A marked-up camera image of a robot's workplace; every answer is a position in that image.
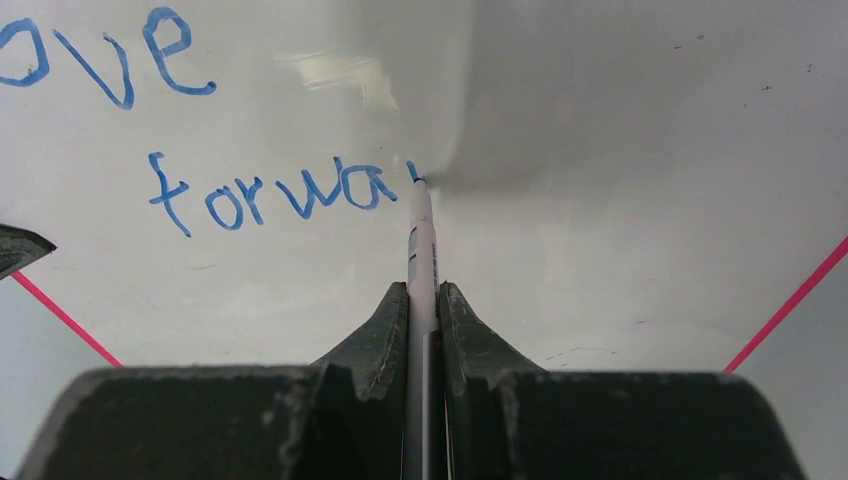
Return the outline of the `pink framed whiteboard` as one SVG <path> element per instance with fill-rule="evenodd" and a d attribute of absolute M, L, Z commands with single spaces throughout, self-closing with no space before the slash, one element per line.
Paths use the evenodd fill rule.
<path fill-rule="evenodd" d="M 5 1 L 1 219 L 124 364 L 317 357 L 406 276 L 718 369 L 847 232 L 843 1 Z"/>

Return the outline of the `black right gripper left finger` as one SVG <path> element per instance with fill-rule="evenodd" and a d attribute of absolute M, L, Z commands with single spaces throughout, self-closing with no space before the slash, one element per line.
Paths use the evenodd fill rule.
<path fill-rule="evenodd" d="M 307 365 L 87 371 L 55 401 L 21 479 L 398 479 L 408 295 Z"/>

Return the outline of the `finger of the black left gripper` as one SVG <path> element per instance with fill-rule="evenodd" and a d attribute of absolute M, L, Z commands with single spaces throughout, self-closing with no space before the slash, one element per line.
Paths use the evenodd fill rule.
<path fill-rule="evenodd" d="M 51 254 L 56 248 L 53 242 L 36 232 L 2 224 L 0 279 Z"/>

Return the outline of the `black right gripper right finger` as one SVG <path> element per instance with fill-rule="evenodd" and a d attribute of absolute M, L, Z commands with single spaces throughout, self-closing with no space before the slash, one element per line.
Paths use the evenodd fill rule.
<path fill-rule="evenodd" d="M 440 288 L 456 479 L 801 479 L 766 398 L 734 374 L 548 371 Z"/>

